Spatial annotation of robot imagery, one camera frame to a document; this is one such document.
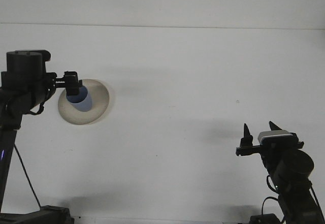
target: black cable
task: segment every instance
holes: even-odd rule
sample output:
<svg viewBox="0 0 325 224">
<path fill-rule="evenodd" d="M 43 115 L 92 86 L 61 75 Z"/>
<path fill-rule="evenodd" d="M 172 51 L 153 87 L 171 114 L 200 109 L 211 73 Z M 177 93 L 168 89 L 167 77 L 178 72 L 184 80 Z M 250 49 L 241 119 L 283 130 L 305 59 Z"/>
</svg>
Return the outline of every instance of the black cable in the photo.
<svg viewBox="0 0 325 224">
<path fill-rule="evenodd" d="M 262 204 L 262 216 L 264 216 L 263 209 L 264 209 L 264 204 L 265 204 L 266 200 L 275 200 L 276 202 L 279 202 L 279 200 L 277 198 L 272 197 L 272 196 L 269 196 L 269 197 L 265 198 L 264 201 L 263 201 L 263 204 Z"/>
<path fill-rule="evenodd" d="M 23 170 L 24 170 L 25 176 L 26 176 L 26 178 L 27 178 L 27 180 L 28 180 L 28 183 L 29 183 L 30 189 L 31 189 L 32 193 L 34 194 L 34 197 L 35 197 L 35 199 L 36 199 L 36 201 L 37 201 L 37 204 L 39 205 L 39 208 L 41 208 L 41 204 L 40 204 L 39 198 L 37 198 L 37 195 L 36 195 L 36 193 L 35 193 L 35 191 L 34 191 L 34 188 L 33 188 L 32 184 L 31 184 L 31 181 L 30 181 L 29 176 L 28 176 L 28 174 L 27 174 L 27 171 L 26 171 L 25 165 L 24 165 L 24 163 L 23 163 L 23 161 L 22 161 L 22 158 L 21 158 L 21 156 L 20 156 L 20 153 L 19 153 L 19 151 L 18 151 L 18 149 L 17 149 L 17 146 L 15 145 L 14 147 L 15 147 L 16 153 L 17 153 L 17 155 L 18 155 L 18 157 L 19 157 L 19 160 L 20 160 L 21 166 L 22 166 L 22 168 L 23 168 Z"/>
<path fill-rule="evenodd" d="M 277 190 L 276 190 L 274 187 L 272 187 L 271 184 L 270 184 L 270 181 L 269 181 L 269 178 L 270 178 L 270 177 L 271 177 L 270 175 L 268 175 L 268 176 L 266 177 L 266 183 L 267 183 L 269 189 L 272 190 L 273 192 L 275 192 L 275 193 L 277 194 L 277 193 L 278 193 Z"/>
<path fill-rule="evenodd" d="M 316 196 L 316 193 L 315 193 L 315 191 L 314 191 L 314 189 L 313 189 L 312 186 L 310 187 L 310 189 L 311 189 L 311 191 L 312 191 L 312 193 L 313 193 L 313 195 L 314 195 L 314 199 L 315 199 L 315 201 L 316 201 L 316 204 L 317 204 L 317 206 L 319 207 L 319 211 L 320 211 L 320 214 L 321 214 L 321 219 L 322 219 L 323 223 L 325 224 L 324 215 L 323 215 L 323 212 L 322 212 L 322 210 L 321 210 L 321 207 L 320 207 L 320 204 L 319 204 L 318 198 L 317 198 L 317 196 Z"/>
</svg>

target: white surface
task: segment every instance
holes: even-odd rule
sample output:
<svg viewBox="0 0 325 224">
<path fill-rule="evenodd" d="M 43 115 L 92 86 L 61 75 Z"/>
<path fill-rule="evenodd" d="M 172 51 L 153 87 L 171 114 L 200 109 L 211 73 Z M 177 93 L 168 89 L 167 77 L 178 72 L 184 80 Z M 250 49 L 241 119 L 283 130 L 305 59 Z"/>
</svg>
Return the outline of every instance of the white surface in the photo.
<svg viewBox="0 0 325 224">
<path fill-rule="evenodd" d="M 177 220 L 149 220 L 75 216 L 75 224 L 222 224 L 222 222 L 206 221 L 177 221 Z"/>
<path fill-rule="evenodd" d="M 322 28 L 325 0 L 0 0 L 0 22 Z"/>
<path fill-rule="evenodd" d="M 235 149 L 243 123 L 257 138 L 269 120 L 305 141 L 325 203 L 325 31 L 2 24 L 0 37 L 1 71 L 5 52 L 45 48 L 47 71 L 76 70 L 110 91 L 109 113 L 91 125 L 60 117 L 59 91 L 42 115 L 23 118 L 17 145 L 43 205 L 76 216 L 248 221 L 271 191 L 260 157 Z M 36 208 L 14 156 L 4 211 Z"/>
</svg>

